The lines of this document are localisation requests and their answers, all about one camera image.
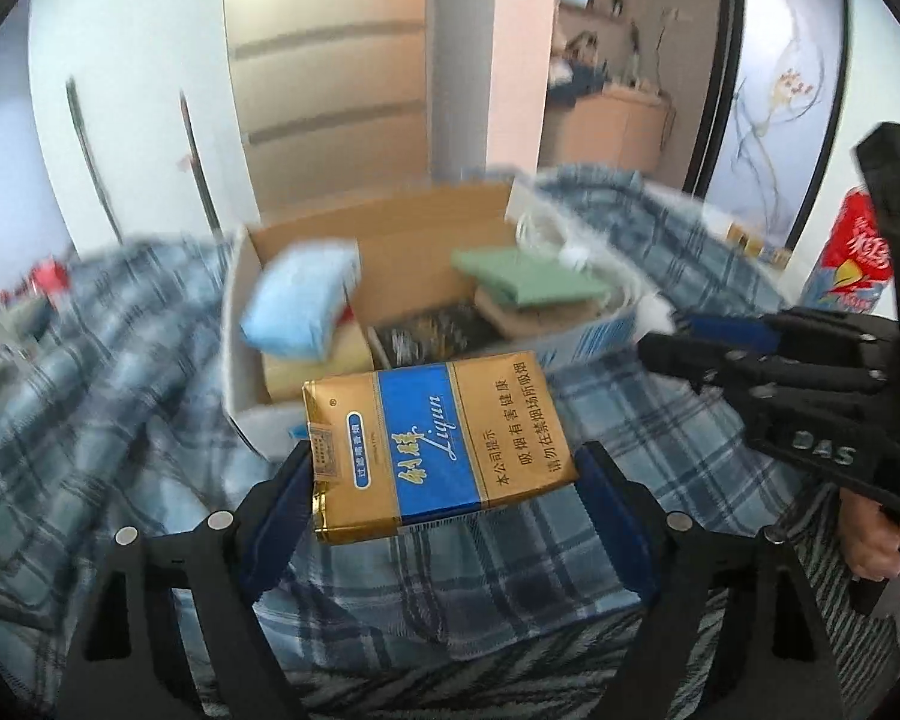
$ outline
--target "plaid blanket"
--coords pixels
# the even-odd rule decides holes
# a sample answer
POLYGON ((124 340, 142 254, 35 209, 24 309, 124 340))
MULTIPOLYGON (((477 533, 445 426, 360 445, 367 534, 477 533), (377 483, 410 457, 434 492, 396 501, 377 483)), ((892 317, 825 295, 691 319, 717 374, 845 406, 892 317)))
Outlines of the plaid blanket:
MULTIPOLYGON (((643 194, 634 177, 573 169, 541 186, 604 231, 677 308, 778 308, 749 262, 643 194)), ((226 255, 222 245, 135 245, 80 266, 72 298, 0 420, 0 665, 37 704, 53 701, 112 533, 128 524, 148 535, 189 529, 274 472, 221 409, 226 255)), ((742 445, 739 419, 717 394, 696 396, 647 374, 632 349, 560 372, 550 386, 571 445, 601 440, 665 509, 708 528, 754 533, 802 485, 796 471, 742 445)), ((599 659, 601 642, 619 651, 610 632, 620 617, 607 613, 635 605, 566 488, 381 541, 329 548, 305 539, 256 610, 280 664, 311 687, 312 707, 332 709, 355 674, 373 682, 376 673, 389 685, 374 704, 382 712, 419 688, 417 679, 383 675, 436 678, 451 661, 472 661, 470 672, 454 672, 453 686, 431 685, 439 697, 485 679, 479 664, 499 664, 501 652, 523 653, 511 664, 514 678, 550 662, 546 642, 564 634, 578 656, 599 659), (314 666, 333 672, 314 675, 314 666)), ((180 616, 211 701, 212 674, 183 594, 180 616)), ((501 690, 500 700, 516 700, 501 690)))

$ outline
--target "yellow object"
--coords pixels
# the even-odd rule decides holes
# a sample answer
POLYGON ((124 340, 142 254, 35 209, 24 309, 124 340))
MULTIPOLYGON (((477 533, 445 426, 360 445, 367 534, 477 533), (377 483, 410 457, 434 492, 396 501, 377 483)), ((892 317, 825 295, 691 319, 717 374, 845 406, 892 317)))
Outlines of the yellow object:
POLYGON ((303 385, 314 379, 373 370, 373 356, 357 322, 345 322, 333 336, 323 362, 263 355, 264 384, 272 403, 303 399, 303 385))
POLYGON ((864 271, 853 260, 844 260, 844 264, 837 268, 837 272, 833 277, 834 287, 848 287, 856 284, 864 277, 864 271))
POLYGON ((577 478, 533 352, 307 382, 314 531, 393 536, 577 478))

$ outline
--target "metal screw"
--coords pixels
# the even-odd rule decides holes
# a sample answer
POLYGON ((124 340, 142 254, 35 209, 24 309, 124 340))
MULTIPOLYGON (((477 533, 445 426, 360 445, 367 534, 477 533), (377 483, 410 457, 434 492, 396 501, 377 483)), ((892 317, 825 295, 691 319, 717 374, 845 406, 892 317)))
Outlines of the metal screw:
POLYGON ((667 514, 667 527, 672 531, 686 533, 693 527, 693 518, 683 512, 670 512, 667 514))
POLYGON ((767 400, 767 398, 772 398, 776 394, 776 384, 770 382, 770 384, 763 384, 761 386, 755 386, 751 389, 751 395, 755 398, 760 398, 760 400, 767 400))
POLYGON ((213 512, 207 517, 207 527, 211 531, 226 531, 233 524, 233 514, 230 512, 213 512))
POLYGON ((780 546, 784 541, 787 541, 787 536, 780 528, 770 525, 763 529, 763 538, 767 541, 770 541, 772 544, 776 544, 780 546))
POLYGON ((120 530, 117 531, 117 535, 113 536, 113 541, 116 541, 120 546, 125 547, 127 544, 132 544, 137 541, 137 536, 139 535, 136 528, 127 525, 127 527, 120 528, 120 530))

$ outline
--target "wooden cabinet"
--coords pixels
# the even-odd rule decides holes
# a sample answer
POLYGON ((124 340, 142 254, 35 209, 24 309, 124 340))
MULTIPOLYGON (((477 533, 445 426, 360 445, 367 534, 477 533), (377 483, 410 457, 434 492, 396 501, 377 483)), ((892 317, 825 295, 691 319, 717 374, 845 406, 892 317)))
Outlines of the wooden cabinet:
POLYGON ((548 106, 540 167, 596 162, 653 173, 669 114, 663 98, 621 86, 580 98, 573 108, 548 106))

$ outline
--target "cardboard box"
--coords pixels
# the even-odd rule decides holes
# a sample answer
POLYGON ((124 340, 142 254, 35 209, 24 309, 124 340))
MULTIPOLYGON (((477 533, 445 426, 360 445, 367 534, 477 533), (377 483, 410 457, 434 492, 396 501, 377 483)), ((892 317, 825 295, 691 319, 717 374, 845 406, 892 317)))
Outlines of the cardboard box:
MULTIPOLYGON (((282 460, 307 436, 303 400, 271 403, 258 351, 244 343, 240 318, 263 266, 293 242, 355 238, 362 282, 352 300, 363 327, 472 298, 474 283, 450 265, 459 248, 512 245, 520 215, 557 214, 602 258, 615 261, 642 302, 653 290, 633 266, 607 251, 599 236, 519 181, 474 183, 346 196, 308 203, 280 223, 245 230, 236 242, 223 298, 223 403, 237 430, 261 455, 282 460)), ((545 371, 579 364, 632 342, 639 311, 601 317, 556 336, 506 343, 487 354, 530 349, 545 371)))

